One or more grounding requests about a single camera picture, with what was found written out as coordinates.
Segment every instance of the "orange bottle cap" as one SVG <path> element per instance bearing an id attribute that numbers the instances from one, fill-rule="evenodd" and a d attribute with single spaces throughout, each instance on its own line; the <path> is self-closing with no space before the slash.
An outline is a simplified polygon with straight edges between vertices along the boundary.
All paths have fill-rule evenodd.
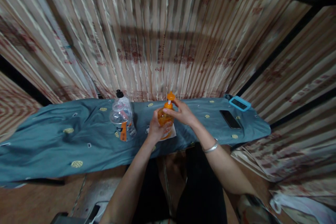
<path id="1" fill-rule="evenodd" d="M 167 94 L 167 99 L 168 99 L 168 100 L 174 100 L 174 99 L 175 99 L 175 95 L 173 94 L 172 91 L 170 91 L 170 93 Z"/>
<path id="2" fill-rule="evenodd" d="M 164 107 L 165 107 L 166 109 L 172 109 L 172 108 L 173 108 L 173 104 L 172 104 L 172 103 L 168 104 L 168 102 L 166 102 L 166 103 L 164 104 Z"/>

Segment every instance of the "beige curtain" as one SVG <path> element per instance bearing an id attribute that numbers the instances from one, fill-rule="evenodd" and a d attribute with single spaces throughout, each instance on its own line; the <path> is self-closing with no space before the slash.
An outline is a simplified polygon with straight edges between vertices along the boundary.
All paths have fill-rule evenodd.
<path id="1" fill-rule="evenodd" d="M 261 168 L 271 182 L 283 180 L 336 153 L 336 98 L 279 126 L 268 137 L 232 152 L 247 166 Z M 330 166 L 336 170 L 336 164 Z"/>
<path id="2" fill-rule="evenodd" d="M 0 0 L 0 53 L 52 103 L 97 97 L 37 0 Z"/>
<path id="3" fill-rule="evenodd" d="M 34 46 L 19 48 L 2 33 L 1 53 L 54 103 L 94 97 L 86 73 L 105 98 L 116 89 L 135 101 L 170 90 L 179 98 L 232 93 L 310 8 L 293 0 L 45 1 L 75 60 L 41 0 L 1 0 L 6 25 Z"/>
<path id="4" fill-rule="evenodd" d="M 322 8 L 242 95 L 270 124 L 336 87 L 335 13 Z"/>
<path id="5" fill-rule="evenodd" d="M 39 103 L 0 72 L 0 142 L 7 140 L 40 107 Z"/>
<path id="6" fill-rule="evenodd" d="M 334 211 L 336 210 L 336 172 L 335 155 L 332 158 L 314 165 L 303 167 L 293 176 L 276 184 L 271 193 L 282 193 L 290 196 L 309 197 Z"/>

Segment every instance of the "hand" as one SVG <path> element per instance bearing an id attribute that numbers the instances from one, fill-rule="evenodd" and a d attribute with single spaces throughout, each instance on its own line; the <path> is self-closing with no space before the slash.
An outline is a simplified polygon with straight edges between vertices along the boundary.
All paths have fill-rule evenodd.
<path id="1" fill-rule="evenodd" d="M 191 112 L 187 104 L 176 98 L 173 100 L 173 103 L 178 107 L 178 111 L 164 108 L 163 111 L 166 114 L 171 115 L 172 117 L 179 120 L 181 123 L 187 124 L 190 127 L 195 126 L 199 122 L 196 116 Z"/>
<path id="2" fill-rule="evenodd" d="M 161 108 L 158 108 L 157 110 L 154 111 L 153 113 L 153 117 L 152 117 L 152 120 L 149 124 L 149 133 L 148 133 L 148 141 L 151 141 L 153 143 L 157 143 L 158 141 L 161 140 L 162 136 L 163 136 L 163 133 L 164 131 L 166 130 L 166 128 L 168 127 L 167 124 L 163 125 L 162 127 L 160 126 L 159 124 L 159 121 L 158 121 L 158 111 L 160 110 Z"/>

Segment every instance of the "orange label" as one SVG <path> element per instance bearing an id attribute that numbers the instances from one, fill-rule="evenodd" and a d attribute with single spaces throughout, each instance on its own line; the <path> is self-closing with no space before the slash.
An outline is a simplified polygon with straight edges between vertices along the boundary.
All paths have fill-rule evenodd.
<path id="1" fill-rule="evenodd" d="M 126 142 L 127 139 L 127 122 L 121 124 L 120 140 Z"/>

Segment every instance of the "striped curtain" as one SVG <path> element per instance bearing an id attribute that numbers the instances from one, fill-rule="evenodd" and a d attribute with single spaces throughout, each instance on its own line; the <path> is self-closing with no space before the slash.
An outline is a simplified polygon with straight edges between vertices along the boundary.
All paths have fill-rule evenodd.
<path id="1" fill-rule="evenodd" d="M 327 206 L 336 199 L 336 98 L 279 126 L 268 137 L 231 153 L 268 181 L 272 190 Z"/>
<path id="2" fill-rule="evenodd" d="M 309 8 L 293 0 L 0 0 L 11 27 L 0 27 L 0 52 L 53 103 L 95 97 L 90 81 L 105 98 L 116 89 L 134 101 L 170 90 L 220 97 L 239 90 Z"/>
<path id="3" fill-rule="evenodd" d="M 40 107 L 39 103 L 0 72 L 0 142 L 7 140 Z"/>
<path id="4" fill-rule="evenodd" d="M 335 16 L 336 6 L 322 8 L 242 95 L 269 123 L 336 87 Z M 335 113 L 334 98 L 277 127 L 269 137 L 245 144 L 232 156 L 271 182 L 285 180 L 283 184 L 293 189 L 290 195 L 301 196 L 298 174 L 308 168 L 319 171 L 321 163 L 336 158 Z M 336 166 L 327 167 L 331 177 L 326 180 L 326 194 L 335 196 L 330 179 Z"/>
<path id="5" fill-rule="evenodd" d="M 336 88 L 335 19 L 322 8 L 242 95 L 270 124 Z"/>
<path id="6" fill-rule="evenodd" d="M 0 53 L 52 103 L 97 97 L 37 0 L 0 0 Z"/>

